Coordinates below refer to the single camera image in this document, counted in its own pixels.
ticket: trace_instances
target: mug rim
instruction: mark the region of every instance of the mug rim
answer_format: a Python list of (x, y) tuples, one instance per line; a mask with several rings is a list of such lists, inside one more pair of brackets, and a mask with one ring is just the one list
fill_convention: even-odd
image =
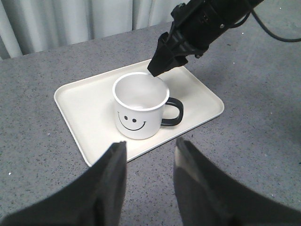
[(160, 79), (159, 77), (156, 77), (156, 79), (161, 80), (161, 82), (162, 82), (162, 83), (164, 84), (164, 86), (166, 87), (166, 96), (165, 96), (164, 100), (163, 100), (160, 104), (158, 104), (158, 105), (156, 105), (156, 106), (154, 106), (154, 107), (149, 107), (149, 108), (135, 108), (135, 107), (131, 107), (131, 106), (126, 105), (125, 103), (123, 103), (123, 102), (118, 98), (118, 96), (116, 95), (116, 92), (115, 92), (116, 86), (117, 86), (118, 82), (120, 82), (120, 81), (121, 81), (122, 79), (124, 79), (125, 77), (131, 76), (131, 75), (136, 75), (136, 74), (151, 75), (150, 73), (146, 73), (146, 72), (131, 72), (131, 73), (126, 73), (126, 74), (120, 76), (118, 79), (116, 79), (116, 81), (114, 82), (113, 87), (112, 87), (112, 92), (113, 92), (114, 99), (115, 99), (120, 105), (124, 106), (125, 108), (130, 109), (130, 110), (133, 110), (133, 111), (137, 111), (137, 112), (148, 112), (148, 111), (156, 110), (156, 109), (160, 108), (161, 106), (163, 106), (163, 105), (167, 102), (167, 100), (168, 100), (168, 98), (169, 98), (169, 88), (168, 88), (168, 86), (165, 84), (165, 82), (164, 82), (162, 79)]

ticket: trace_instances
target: rectangular tray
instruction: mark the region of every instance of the rectangular tray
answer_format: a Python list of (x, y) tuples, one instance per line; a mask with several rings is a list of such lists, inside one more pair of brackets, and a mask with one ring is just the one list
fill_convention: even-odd
[[(150, 60), (72, 82), (58, 88), (55, 102), (88, 166), (93, 165), (114, 142), (127, 142), (130, 161), (151, 149), (219, 116), (223, 102), (184, 67), (174, 68), (159, 77), (168, 85), (170, 96), (182, 101), (184, 117), (174, 127), (161, 127), (145, 140), (133, 140), (120, 134), (114, 122), (112, 86), (123, 74), (148, 72)], [(166, 106), (164, 118), (177, 115)]]

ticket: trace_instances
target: table surface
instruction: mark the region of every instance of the table surface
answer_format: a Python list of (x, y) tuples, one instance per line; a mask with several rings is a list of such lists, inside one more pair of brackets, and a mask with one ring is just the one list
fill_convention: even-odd
[[(298, 1), (256, 8), (274, 32), (301, 35)], [(170, 23), (0, 62), (0, 219), (59, 191), (85, 164), (53, 94), (60, 86), (152, 57)], [(227, 174), (301, 210), (301, 43), (269, 37), (250, 17), (186, 67), (225, 111), (183, 135)], [(128, 163), (121, 225), (181, 225), (175, 140)]]

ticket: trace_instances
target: black cable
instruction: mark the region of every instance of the black cable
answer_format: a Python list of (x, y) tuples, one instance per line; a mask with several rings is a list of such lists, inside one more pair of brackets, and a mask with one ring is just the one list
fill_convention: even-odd
[(232, 27), (230, 28), (236, 28), (236, 27), (239, 27), (241, 25), (244, 24), (244, 22), (248, 19), (248, 17), (250, 16), (251, 12), (247, 13), (244, 17), (244, 19), (242, 19), (240, 22), (238, 22), (237, 24), (234, 24)]
[(248, 0), (244, 0), (246, 5), (248, 6), (250, 12), (252, 13), (252, 15), (254, 16), (255, 20), (257, 21), (257, 23), (260, 25), (260, 27), (272, 38), (277, 39), (279, 41), (284, 41), (284, 42), (299, 42), (301, 41), (301, 38), (298, 39), (285, 39), (285, 38), (281, 38), (277, 35), (275, 35), (274, 33), (272, 33), (264, 24), (263, 22), (260, 20), (260, 18), (257, 16), (257, 14), (255, 13), (255, 11), (253, 10), (252, 6), (250, 5)]

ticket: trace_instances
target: smiley face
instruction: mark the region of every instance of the smiley face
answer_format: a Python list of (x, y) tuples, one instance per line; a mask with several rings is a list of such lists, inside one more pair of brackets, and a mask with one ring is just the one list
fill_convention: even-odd
[[(130, 129), (130, 128), (126, 127), (126, 126), (122, 123), (119, 112), (118, 112), (118, 118), (119, 118), (119, 121), (120, 121), (121, 125), (122, 125), (124, 128), (126, 128), (126, 129), (128, 129), (128, 130), (130, 130), (130, 131), (137, 131), (137, 130), (140, 130), (140, 129), (142, 129), (142, 128), (145, 126), (145, 123), (146, 123), (146, 121), (144, 121), (143, 124), (142, 124), (142, 126), (140, 126), (139, 128), (137, 128), (137, 129)], [(126, 115), (123, 117), (123, 119), (126, 120), (126, 121), (130, 120)], [(134, 126), (136, 127), (137, 119), (132, 119), (132, 122), (133, 122), (133, 127), (134, 127)]]

